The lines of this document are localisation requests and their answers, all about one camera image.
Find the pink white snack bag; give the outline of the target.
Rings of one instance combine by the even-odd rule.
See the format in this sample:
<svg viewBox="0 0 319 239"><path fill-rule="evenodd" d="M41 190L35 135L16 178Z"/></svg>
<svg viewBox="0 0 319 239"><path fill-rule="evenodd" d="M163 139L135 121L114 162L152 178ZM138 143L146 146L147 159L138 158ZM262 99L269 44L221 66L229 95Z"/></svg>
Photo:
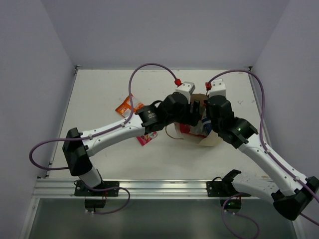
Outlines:
<svg viewBox="0 0 319 239"><path fill-rule="evenodd" d="M208 136L202 123L199 123L196 126L191 126L188 124L180 124L179 131L183 134L189 134L189 135L203 137L203 138L206 138Z"/></svg>

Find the beige paper bag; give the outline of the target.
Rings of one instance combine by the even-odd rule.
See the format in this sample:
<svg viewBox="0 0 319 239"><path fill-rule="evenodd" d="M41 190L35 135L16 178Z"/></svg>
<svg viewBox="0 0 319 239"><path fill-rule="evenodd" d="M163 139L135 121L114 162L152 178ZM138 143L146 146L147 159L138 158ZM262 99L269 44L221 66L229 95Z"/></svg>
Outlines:
<svg viewBox="0 0 319 239"><path fill-rule="evenodd" d="M205 104L204 101L208 99L208 96L205 94L192 94L190 97L190 101L193 102L194 100L199 100L200 101L200 120L198 122L201 122L202 118L207 118L206 116L206 109L205 109ZM174 129L175 129L175 134L176 136L172 136L170 133L167 131L167 127L164 128L166 135L174 140L184 140L186 142L190 142L193 144L197 144L199 146L205 146L205 147L215 147L217 146L222 139L218 136L217 133L215 133L213 130L210 132L210 134L206 137L198 137L198 136L193 136L189 134L183 134L179 131L179 125L180 123L174 123Z"/></svg>

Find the red candy packet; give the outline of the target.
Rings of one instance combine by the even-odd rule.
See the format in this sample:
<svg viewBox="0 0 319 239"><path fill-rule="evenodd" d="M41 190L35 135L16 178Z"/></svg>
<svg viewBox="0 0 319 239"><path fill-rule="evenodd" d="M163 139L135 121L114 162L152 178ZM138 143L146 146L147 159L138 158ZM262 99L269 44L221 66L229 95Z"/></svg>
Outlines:
<svg viewBox="0 0 319 239"><path fill-rule="evenodd" d="M156 138L157 135L158 135L157 132L152 132L152 133L148 133L146 135L138 136L138 137L136 137L136 139L138 140L138 142L140 143L141 146L144 146L147 143L149 143L151 140Z"/></svg>

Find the orange snack packet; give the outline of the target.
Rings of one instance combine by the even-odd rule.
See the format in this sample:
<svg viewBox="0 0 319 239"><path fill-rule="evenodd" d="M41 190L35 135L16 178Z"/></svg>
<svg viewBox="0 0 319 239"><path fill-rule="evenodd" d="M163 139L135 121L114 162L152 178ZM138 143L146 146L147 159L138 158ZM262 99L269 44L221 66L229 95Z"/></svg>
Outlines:
<svg viewBox="0 0 319 239"><path fill-rule="evenodd" d="M140 108L144 106L144 104L133 95L132 95L132 102L134 106L133 107L134 112L136 112L137 110L139 110ZM132 107L131 107L130 97L127 96L125 100L115 109L115 111L118 114L120 114L122 117L127 118L131 113L131 109Z"/></svg>

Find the blue Doritos bag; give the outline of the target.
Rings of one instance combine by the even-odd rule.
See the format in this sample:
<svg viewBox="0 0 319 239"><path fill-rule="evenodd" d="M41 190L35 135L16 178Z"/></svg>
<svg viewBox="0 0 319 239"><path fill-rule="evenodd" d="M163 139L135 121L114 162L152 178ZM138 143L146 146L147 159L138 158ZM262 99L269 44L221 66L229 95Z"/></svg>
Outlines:
<svg viewBox="0 0 319 239"><path fill-rule="evenodd" d="M209 118L202 118L201 119L203 130L206 132L207 135L210 134L212 131L212 125L211 125L211 120Z"/></svg>

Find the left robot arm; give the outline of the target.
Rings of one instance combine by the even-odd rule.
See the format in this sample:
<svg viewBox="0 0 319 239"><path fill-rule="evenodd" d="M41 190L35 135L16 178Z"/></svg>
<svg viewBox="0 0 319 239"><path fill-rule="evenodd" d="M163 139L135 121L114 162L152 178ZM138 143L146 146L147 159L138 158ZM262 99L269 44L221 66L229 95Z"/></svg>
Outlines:
<svg viewBox="0 0 319 239"><path fill-rule="evenodd" d="M104 184L90 161L91 156L129 138L160 131L174 122L195 126L199 120L200 101L174 92L163 101L154 101L107 126L83 132L76 127L68 130L62 151L70 174L82 180L86 190L96 196L102 193Z"/></svg>

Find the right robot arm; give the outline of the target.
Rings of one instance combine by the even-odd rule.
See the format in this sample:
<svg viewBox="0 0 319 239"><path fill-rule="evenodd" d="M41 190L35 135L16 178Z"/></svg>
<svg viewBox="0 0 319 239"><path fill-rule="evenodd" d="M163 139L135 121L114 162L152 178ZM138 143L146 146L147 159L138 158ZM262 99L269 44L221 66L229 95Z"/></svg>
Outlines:
<svg viewBox="0 0 319 239"><path fill-rule="evenodd" d="M235 117L225 96L212 96L204 104L212 130L224 142L251 158L276 184L278 188L270 193L270 201L280 215L294 221L312 199L318 199L318 178L297 171L268 147L251 123Z"/></svg>

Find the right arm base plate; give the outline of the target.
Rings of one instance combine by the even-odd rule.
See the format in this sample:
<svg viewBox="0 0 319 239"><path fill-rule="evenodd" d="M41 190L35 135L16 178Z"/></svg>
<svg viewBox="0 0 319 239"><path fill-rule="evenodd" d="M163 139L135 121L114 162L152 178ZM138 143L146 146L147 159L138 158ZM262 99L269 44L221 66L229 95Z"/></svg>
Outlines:
<svg viewBox="0 0 319 239"><path fill-rule="evenodd" d="M223 206L226 199L234 196L239 192L234 188L232 182L241 171L233 169L227 173L223 178L217 176L210 181L206 182L206 191L208 197L219 197L220 205ZM250 194L243 193L241 196L236 196L230 199L225 205L225 211L237 213L242 207L242 197L251 197Z"/></svg>

